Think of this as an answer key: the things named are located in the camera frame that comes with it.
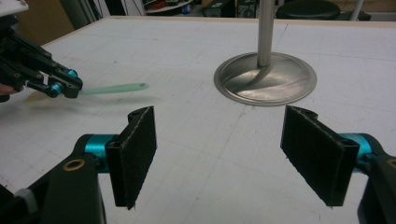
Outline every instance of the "background wall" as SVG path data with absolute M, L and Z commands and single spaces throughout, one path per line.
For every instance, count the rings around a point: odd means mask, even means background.
M 38 45 L 74 31 L 59 0 L 25 0 L 29 10 L 17 13 L 16 32 Z

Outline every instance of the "round metal base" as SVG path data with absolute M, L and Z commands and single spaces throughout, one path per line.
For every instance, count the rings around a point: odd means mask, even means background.
M 227 60 L 215 73 L 216 87 L 242 104 L 285 105 L 304 98 L 317 85 L 314 69 L 293 56 L 273 52 L 269 66 L 257 63 L 257 53 Z

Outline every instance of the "metal pole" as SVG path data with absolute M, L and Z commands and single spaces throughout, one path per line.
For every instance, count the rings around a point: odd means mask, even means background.
M 257 65 L 260 67 L 268 66 L 271 63 L 274 8 L 274 0 L 260 0 L 259 50 L 257 54 Z
M 361 6 L 363 5 L 364 0 L 358 0 L 356 2 L 355 8 L 353 9 L 352 15 L 350 16 L 350 21 L 356 21 L 359 17 L 359 13 L 361 12 Z

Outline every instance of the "white tabletop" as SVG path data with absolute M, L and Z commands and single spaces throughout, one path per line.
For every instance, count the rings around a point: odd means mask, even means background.
M 273 51 L 296 56 L 318 85 L 294 103 L 338 133 L 369 133 L 396 155 L 396 25 L 276 21 Z M 107 18 L 49 43 L 84 88 L 147 82 L 133 93 L 0 104 L 0 183 L 26 188 L 68 156 L 84 133 L 120 133 L 154 105 L 158 150 L 136 202 L 108 223 L 358 223 L 367 178 L 352 176 L 343 207 L 327 207 L 280 149 L 285 106 L 242 105 L 215 87 L 216 69 L 257 51 L 257 20 Z

